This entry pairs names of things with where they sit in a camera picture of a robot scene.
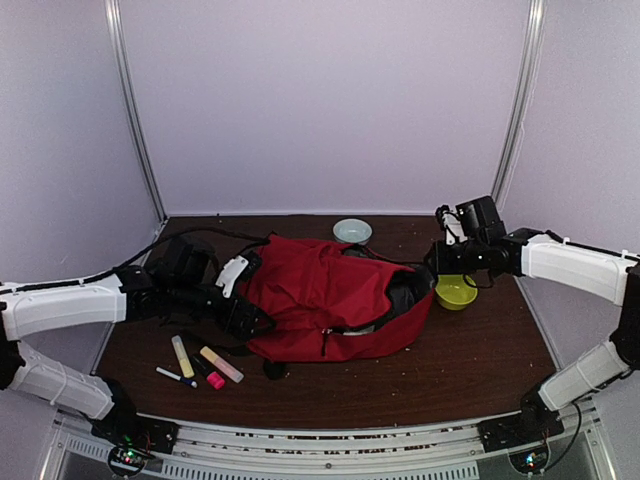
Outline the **red backpack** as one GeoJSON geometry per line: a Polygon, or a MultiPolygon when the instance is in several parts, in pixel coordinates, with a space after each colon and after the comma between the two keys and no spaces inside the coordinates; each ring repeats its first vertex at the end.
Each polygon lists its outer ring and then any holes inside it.
{"type": "Polygon", "coordinates": [[[235,336],[276,364],[377,359],[423,331],[436,278],[424,264],[397,263],[366,246],[272,234],[261,264],[239,288],[262,314],[235,336]]]}

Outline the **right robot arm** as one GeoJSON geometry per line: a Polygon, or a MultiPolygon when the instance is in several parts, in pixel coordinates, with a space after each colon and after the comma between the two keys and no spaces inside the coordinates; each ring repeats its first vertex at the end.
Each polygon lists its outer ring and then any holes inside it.
{"type": "Polygon", "coordinates": [[[611,334],[526,394],[513,419],[519,440],[535,440],[551,424],[551,413],[607,387],[639,369],[639,256],[624,249],[589,246],[551,230],[508,231],[490,196],[437,208],[445,237],[425,256],[434,276],[458,276],[469,284],[475,273],[490,282],[508,275],[545,283],[607,302],[619,317],[611,334]]]}

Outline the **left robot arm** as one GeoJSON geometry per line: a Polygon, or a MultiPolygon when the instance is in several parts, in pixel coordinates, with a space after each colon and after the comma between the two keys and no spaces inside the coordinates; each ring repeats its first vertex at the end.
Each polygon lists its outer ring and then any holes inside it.
{"type": "Polygon", "coordinates": [[[123,444],[137,442],[144,424],[115,381],[83,374],[26,344],[25,337],[88,324],[118,324],[179,313],[212,319],[241,342],[274,330],[275,321],[238,290],[259,269],[255,250],[267,238],[233,232],[248,246],[220,265],[213,247],[191,228],[159,239],[145,253],[164,246],[148,267],[136,258],[85,278],[1,287],[1,387],[76,410],[123,444]]]}

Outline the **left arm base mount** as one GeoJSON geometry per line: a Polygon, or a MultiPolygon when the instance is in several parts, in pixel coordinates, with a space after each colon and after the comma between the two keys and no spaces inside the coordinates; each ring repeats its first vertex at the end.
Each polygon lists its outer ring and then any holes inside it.
{"type": "Polygon", "coordinates": [[[134,448],[151,454],[173,452],[179,426],[171,421],[112,411],[103,419],[89,420],[94,436],[115,446],[134,448]]]}

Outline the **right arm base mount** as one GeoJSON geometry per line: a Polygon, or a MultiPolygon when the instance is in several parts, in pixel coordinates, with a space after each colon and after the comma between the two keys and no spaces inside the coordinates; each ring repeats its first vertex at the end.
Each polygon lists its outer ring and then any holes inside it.
{"type": "Polygon", "coordinates": [[[477,429],[486,453],[541,443],[565,431],[563,423],[558,419],[542,426],[531,426],[523,420],[521,414],[481,421],[477,424],[477,429]]]}

